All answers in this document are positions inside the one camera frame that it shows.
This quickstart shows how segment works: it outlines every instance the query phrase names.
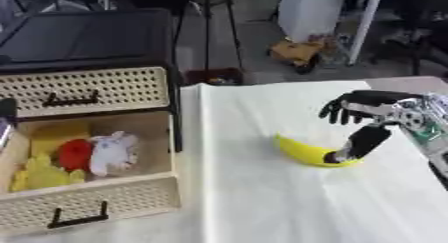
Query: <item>drawer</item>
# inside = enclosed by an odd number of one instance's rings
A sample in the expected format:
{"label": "drawer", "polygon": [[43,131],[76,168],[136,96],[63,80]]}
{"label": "drawer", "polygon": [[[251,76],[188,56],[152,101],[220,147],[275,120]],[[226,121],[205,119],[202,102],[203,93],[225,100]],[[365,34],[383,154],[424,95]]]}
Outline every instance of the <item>drawer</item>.
{"label": "drawer", "polygon": [[0,98],[14,98],[27,119],[168,107],[167,74],[133,67],[1,75]]}
{"label": "drawer", "polygon": [[[82,121],[92,135],[136,135],[137,164],[120,177],[38,190],[9,192],[15,171],[30,155],[29,136],[48,125]],[[0,155],[0,234],[49,230],[131,218],[180,207],[174,165],[172,115],[166,111],[20,122]]]}

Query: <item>perforated panel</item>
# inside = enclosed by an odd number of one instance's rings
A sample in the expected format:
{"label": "perforated panel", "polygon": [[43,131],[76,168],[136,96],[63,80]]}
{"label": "perforated panel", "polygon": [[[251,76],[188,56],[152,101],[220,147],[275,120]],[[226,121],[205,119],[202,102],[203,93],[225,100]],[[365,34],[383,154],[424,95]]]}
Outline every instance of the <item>perforated panel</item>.
{"label": "perforated panel", "polygon": [[179,206],[176,179],[144,180],[69,192],[0,201],[0,233],[32,232],[47,228],[54,210],[60,221],[97,216],[102,201],[108,202],[111,219],[167,211]]}
{"label": "perforated panel", "polygon": [[[44,107],[51,93],[57,100],[98,102]],[[135,110],[169,105],[166,71],[161,67],[70,71],[0,77],[0,98],[18,101],[19,117]]]}

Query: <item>robotic hand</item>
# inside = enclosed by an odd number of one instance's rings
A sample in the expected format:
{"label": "robotic hand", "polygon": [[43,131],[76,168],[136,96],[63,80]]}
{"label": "robotic hand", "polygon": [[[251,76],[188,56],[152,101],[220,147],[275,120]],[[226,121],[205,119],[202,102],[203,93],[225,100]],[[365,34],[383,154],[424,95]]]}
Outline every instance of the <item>robotic hand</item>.
{"label": "robotic hand", "polygon": [[429,158],[439,175],[448,178],[448,97],[399,92],[359,90],[344,94],[326,104],[319,114],[330,123],[345,125],[353,118],[372,122],[349,137],[345,146],[324,157],[337,164],[360,159],[387,140],[388,126],[399,126]]}

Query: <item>yellow plush toy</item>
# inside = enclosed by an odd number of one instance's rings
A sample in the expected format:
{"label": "yellow plush toy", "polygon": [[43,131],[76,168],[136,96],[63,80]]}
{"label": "yellow plush toy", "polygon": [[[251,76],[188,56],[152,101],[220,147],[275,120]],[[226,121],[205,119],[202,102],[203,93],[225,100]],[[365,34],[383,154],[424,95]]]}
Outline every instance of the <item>yellow plush toy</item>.
{"label": "yellow plush toy", "polygon": [[67,173],[64,169],[53,166],[48,154],[39,154],[27,161],[25,170],[15,173],[11,191],[35,190],[82,183],[84,179],[84,171],[78,169]]}
{"label": "yellow plush toy", "polygon": [[54,153],[59,146],[73,139],[89,139],[89,125],[83,121],[65,122],[37,129],[31,136],[31,156]]}

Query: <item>drawer handle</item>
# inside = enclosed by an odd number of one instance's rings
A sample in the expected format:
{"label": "drawer handle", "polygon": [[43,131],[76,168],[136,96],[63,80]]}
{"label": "drawer handle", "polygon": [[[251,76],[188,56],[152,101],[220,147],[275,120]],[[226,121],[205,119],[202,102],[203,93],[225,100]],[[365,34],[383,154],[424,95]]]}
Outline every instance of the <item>drawer handle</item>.
{"label": "drawer handle", "polygon": [[71,100],[58,100],[56,93],[51,93],[47,100],[42,104],[44,107],[48,106],[63,106],[63,105],[79,105],[79,104],[93,104],[98,103],[98,90],[93,90],[89,98],[74,98]]}
{"label": "drawer handle", "polygon": [[79,219],[73,219],[68,221],[59,221],[61,217],[62,209],[56,208],[54,210],[53,221],[48,224],[48,229],[62,228],[66,226],[79,225],[85,223],[93,223],[99,222],[109,219],[109,215],[107,214],[107,201],[101,202],[101,211],[97,216],[84,217]]}

